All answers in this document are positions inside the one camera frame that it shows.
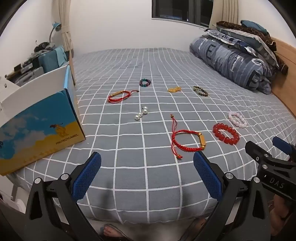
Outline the person's right hand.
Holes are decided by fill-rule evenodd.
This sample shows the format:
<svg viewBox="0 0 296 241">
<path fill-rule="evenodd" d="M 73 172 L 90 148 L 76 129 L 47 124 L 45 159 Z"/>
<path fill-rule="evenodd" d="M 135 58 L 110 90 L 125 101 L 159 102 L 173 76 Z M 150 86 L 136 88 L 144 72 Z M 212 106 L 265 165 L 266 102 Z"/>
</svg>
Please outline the person's right hand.
<svg viewBox="0 0 296 241">
<path fill-rule="evenodd" d="M 270 240 L 295 240 L 295 207 L 293 203 L 274 195 L 269 203 Z"/>
</svg>

